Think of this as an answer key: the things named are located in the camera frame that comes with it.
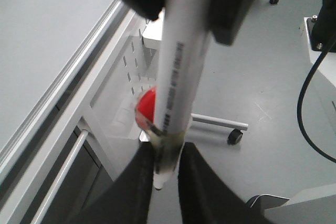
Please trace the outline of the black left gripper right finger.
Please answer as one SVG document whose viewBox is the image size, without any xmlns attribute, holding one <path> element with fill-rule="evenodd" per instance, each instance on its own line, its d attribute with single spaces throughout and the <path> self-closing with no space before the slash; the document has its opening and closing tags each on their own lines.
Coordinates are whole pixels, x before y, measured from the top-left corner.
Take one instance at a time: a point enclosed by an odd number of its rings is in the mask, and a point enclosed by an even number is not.
<svg viewBox="0 0 336 224">
<path fill-rule="evenodd" d="M 183 223 L 271 223 L 230 190 L 194 143 L 181 153 L 178 196 Z"/>
</svg>

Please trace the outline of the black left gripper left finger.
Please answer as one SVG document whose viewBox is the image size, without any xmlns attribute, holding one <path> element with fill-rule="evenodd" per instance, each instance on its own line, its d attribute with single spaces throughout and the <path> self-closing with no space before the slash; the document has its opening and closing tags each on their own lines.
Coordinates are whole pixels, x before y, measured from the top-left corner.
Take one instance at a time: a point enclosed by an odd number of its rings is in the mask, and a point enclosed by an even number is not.
<svg viewBox="0 0 336 224">
<path fill-rule="evenodd" d="M 153 187 L 154 150 L 141 143 L 115 182 L 68 223 L 147 223 Z"/>
</svg>

